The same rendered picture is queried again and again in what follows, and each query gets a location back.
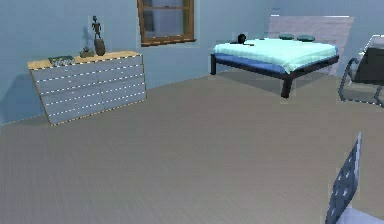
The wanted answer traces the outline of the brown framed window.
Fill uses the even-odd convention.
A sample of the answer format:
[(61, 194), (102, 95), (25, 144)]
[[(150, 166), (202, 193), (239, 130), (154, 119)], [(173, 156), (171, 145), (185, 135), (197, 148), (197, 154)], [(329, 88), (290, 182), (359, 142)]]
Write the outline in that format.
[(195, 42), (194, 0), (137, 0), (142, 47)]

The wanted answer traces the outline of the bed with pale green cover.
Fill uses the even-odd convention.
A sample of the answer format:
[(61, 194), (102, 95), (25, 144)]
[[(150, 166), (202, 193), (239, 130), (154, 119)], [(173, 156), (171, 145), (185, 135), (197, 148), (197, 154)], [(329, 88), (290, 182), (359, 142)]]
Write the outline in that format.
[[(266, 37), (217, 44), (210, 56), (210, 73), (214, 75), (221, 64), (274, 77), (283, 81), (281, 96), (287, 98), (294, 79), (322, 69), (336, 72), (353, 21), (351, 16), (272, 16)], [(282, 40), (280, 34), (295, 38)], [(298, 41), (300, 35), (315, 41)]]

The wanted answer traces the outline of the grey chest of drawers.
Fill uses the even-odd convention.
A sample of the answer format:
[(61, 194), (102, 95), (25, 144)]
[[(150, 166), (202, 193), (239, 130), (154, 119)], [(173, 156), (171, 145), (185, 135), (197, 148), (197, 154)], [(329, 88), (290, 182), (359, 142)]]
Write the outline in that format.
[(147, 98), (143, 56), (133, 51), (77, 56), (60, 66), (33, 61), (28, 69), (52, 126)]

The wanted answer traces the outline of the dark figure statue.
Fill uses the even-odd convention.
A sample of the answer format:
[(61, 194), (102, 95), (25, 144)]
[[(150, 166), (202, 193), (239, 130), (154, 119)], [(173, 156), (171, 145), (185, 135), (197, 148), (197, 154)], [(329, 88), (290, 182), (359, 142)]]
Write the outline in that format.
[(94, 47), (98, 56), (103, 56), (106, 52), (104, 40), (101, 38), (101, 24), (97, 21), (97, 16), (93, 16), (92, 29), (94, 30)]

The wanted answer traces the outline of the dark green book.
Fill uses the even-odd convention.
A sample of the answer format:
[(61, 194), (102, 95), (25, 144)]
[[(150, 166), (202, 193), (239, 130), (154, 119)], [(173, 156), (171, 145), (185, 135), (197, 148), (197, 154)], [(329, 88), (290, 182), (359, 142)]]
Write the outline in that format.
[(68, 56), (58, 56), (58, 57), (50, 57), (49, 62), (52, 66), (64, 66), (68, 64), (72, 64), (75, 62), (75, 59), (68, 55)]

